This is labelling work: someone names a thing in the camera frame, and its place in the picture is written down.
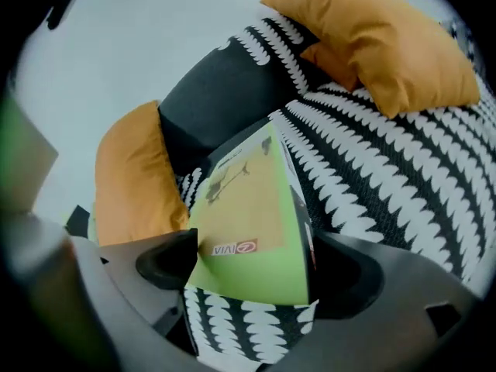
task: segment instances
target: green object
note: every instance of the green object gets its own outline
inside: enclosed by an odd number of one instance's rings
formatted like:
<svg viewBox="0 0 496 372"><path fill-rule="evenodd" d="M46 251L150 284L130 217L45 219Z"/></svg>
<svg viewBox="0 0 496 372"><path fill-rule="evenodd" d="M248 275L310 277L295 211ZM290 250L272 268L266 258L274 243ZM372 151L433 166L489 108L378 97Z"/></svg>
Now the green object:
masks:
<svg viewBox="0 0 496 372"><path fill-rule="evenodd" d="M304 305L312 231L288 151L272 123L214 168L191 212L189 284L230 298Z"/></svg>

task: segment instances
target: orange pillow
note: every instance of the orange pillow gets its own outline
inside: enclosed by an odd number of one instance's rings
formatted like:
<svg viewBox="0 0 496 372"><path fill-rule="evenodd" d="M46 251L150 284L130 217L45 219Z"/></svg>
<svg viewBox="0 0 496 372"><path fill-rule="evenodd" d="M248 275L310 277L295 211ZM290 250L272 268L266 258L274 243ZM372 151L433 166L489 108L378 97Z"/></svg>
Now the orange pillow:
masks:
<svg viewBox="0 0 496 372"><path fill-rule="evenodd" d="M358 76L323 42L312 44L300 54L300 57L312 62L316 67L326 72L336 83L341 84L347 91L357 89Z"/></svg>
<svg viewBox="0 0 496 372"><path fill-rule="evenodd" d="M262 0L306 26L352 70L387 117L479 101L470 61L402 0Z"/></svg>
<svg viewBox="0 0 496 372"><path fill-rule="evenodd" d="M122 117L105 134L95 166L95 215L101 246L186 229L156 102Z"/></svg>

